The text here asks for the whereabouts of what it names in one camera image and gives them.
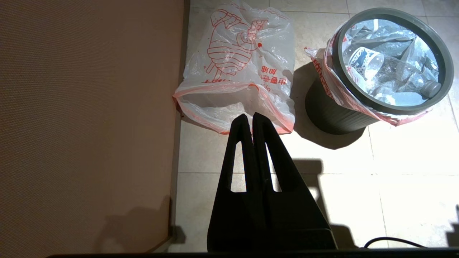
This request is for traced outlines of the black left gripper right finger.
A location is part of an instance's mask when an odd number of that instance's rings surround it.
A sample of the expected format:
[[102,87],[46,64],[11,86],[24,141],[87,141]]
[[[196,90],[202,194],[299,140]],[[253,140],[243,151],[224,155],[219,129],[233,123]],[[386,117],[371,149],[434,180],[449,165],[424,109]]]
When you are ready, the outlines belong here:
[[274,125],[260,113],[253,117],[253,136],[269,247],[336,250],[330,225]]

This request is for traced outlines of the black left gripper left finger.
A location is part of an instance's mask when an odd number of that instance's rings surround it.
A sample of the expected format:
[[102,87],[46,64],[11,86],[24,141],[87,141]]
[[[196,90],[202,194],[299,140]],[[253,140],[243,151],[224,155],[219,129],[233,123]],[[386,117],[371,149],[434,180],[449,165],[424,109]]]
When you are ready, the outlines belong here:
[[[246,191],[231,191],[237,144],[242,145]],[[208,251],[254,251],[263,246],[262,185],[248,118],[231,124],[208,228]]]

